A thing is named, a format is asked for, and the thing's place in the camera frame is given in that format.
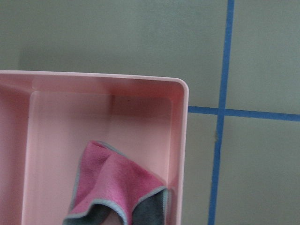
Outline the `pink plastic bin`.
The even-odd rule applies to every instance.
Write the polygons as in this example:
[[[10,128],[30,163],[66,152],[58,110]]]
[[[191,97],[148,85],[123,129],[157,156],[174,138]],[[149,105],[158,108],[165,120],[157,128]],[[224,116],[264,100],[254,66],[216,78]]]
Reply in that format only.
[[[76,72],[0,73],[0,222],[60,225],[88,141],[103,141],[170,190],[181,223],[187,84],[178,78]]]

